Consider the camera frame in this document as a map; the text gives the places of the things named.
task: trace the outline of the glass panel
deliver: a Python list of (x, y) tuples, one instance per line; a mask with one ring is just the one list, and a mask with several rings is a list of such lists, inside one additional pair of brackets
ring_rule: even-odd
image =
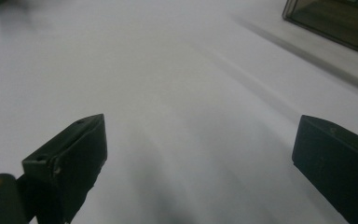
[(289, 0), (283, 17), (358, 50), (358, 0)]

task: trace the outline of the white surface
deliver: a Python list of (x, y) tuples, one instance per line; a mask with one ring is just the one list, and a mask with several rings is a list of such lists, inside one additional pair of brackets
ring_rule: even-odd
[(238, 22), (281, 38), (284, 3), (0, 8), (0, 173), (104, 113), (108, 162), (73, 223), (345, 223), (291, 152), (301, 114), (358, 133), (358, 90)]

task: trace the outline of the white floor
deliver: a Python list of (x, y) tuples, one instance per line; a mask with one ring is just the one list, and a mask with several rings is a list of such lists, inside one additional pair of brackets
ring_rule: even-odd
[(302, 114), (358, 133), (341, 76), (358, 78), (358, 53), (283, 21), (284, 4), (0, 7), (0, 173), (104, 113), (108, 162), (75, 224), (346, 223), (291, 152)]

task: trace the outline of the dark green object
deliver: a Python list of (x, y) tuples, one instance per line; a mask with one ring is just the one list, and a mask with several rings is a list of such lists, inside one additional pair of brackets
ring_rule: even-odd
[(107, 159), (103, 115), (80, 119), (22, 161), (24, 175), (0, 175), (0, 224), (70, 223)]
[(358, 224), (358, 135), (302, 116), (293, 162), (345, 219)]

